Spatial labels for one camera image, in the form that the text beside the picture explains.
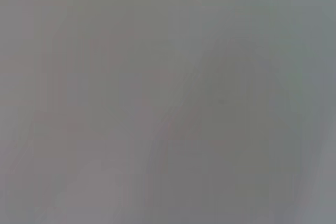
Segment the blurry gray background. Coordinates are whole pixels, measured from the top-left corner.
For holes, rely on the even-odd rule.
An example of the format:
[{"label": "blurry gray background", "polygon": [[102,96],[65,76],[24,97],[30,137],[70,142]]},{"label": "blurry gray background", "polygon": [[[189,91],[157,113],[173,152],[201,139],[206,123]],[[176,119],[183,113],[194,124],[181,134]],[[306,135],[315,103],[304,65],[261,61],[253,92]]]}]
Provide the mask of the blurry gray background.
[{"label": "blurry gray background", "polygon": [[335,11],[0,0],[0,223],[333,223]]}]

